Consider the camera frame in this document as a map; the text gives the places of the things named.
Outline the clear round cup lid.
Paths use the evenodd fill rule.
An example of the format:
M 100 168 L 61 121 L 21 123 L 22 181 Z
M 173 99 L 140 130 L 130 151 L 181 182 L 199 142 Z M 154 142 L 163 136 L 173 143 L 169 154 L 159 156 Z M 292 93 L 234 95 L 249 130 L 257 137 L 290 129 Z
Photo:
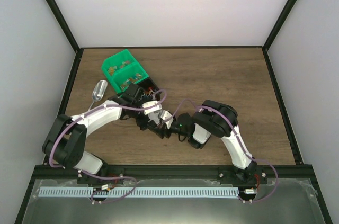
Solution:
M 151 112 L 148 114 L 148 117 L 150 118 L 150 120 L 154 121 L 155 123 L 159 123 L 160 122 L 160 115 L 161 115 L 161 111 L 160 112 Z

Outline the black lollipop bin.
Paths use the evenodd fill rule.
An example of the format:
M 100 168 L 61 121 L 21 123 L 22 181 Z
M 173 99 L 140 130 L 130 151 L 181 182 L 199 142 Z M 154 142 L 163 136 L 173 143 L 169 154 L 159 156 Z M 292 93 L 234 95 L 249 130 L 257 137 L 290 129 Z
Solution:
M 144 93 L 141 96 L 142 100 L 153 100 L 153 99 L 159 100 L 160 94 L 159 93 L 155 94 L 157 91 L 159 91 L 159 87 L 154 83 L 154 81 L 150 77 L 141 80 L 140 82 L 137 83 L 137 85 L 144 89 Z

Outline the silver metal scoop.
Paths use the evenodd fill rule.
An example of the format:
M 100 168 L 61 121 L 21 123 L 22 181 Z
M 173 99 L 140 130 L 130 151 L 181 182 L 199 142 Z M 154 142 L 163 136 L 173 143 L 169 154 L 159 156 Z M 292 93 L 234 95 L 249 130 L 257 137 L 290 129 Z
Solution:
M 103 98 L 107 86 L 108 86 L 108 83 L 107 83 L 106 80 L 100 80 L 96 84 L 96 86 L 93 89 L 92 95 L 91 95 L 92 103 L 91 103 L 90 107 L 88 108 L 88 110 L 90 110 L 92 108 L 92 106 L 94 105 L 95 102 L 99 102 Z

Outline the green two-compartment candy bin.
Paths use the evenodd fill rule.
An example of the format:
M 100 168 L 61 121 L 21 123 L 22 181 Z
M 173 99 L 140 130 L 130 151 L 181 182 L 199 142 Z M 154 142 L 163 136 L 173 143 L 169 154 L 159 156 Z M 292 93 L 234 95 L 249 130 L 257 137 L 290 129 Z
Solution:
M 123 92 L 131 83 L 137 84 L 149 77 L 128 49 L 104 59 L 101 71 L 117 93 Z

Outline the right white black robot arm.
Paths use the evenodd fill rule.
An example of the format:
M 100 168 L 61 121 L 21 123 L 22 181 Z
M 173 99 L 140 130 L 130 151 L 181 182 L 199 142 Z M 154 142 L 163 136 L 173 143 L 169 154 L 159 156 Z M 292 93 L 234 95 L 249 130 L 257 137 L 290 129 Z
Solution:
M 221 139 L 231 156 L 234 176 L 248 183 L 255 177 L 256 162 L 242 140 L 237 117 L 233 107 L 205 100 L 193 115 L 182 113 L 176 117 L 165 110 L 155 112 L 148 129 L 162 139 L 175 134 L 195 149 L 203 148 L 211 136 Z

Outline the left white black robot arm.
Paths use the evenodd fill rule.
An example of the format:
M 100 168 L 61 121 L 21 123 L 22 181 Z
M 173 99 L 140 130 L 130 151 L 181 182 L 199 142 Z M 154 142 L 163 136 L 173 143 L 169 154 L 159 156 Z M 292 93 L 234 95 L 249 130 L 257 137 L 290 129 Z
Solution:
M 77 169 L 89 174 L 97 184 L 108 178 L 104 161 L 85 151 L 87 137 L 104 125 L 128 115 L 136 117 L 160 107 L 158 100 L 142 101 L 144 89 L 131 84 L 127 90 L 108 98 L 99 106 L 78 115 L 61 114 L 55 119 L 43 143 L 42 151 L 53 168 Z

